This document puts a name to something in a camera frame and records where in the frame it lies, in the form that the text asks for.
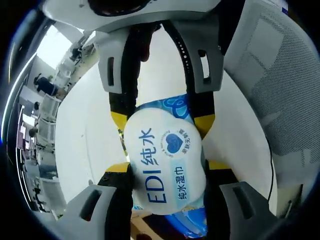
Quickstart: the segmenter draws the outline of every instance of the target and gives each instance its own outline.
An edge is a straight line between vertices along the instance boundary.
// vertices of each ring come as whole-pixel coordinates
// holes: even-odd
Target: blue and white packaging
[[[124,142],[139,207],[157,215],[203,207],[202,140],[186,95],[141,105],[125,126]]]

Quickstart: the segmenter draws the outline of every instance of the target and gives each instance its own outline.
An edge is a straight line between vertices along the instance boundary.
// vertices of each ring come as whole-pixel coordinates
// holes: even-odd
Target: gray mesh fabric
[[[279,186],[302,184],[320,165],[320,61],[307,34],[262,0],[246,0],[225,70],[270,142]]]

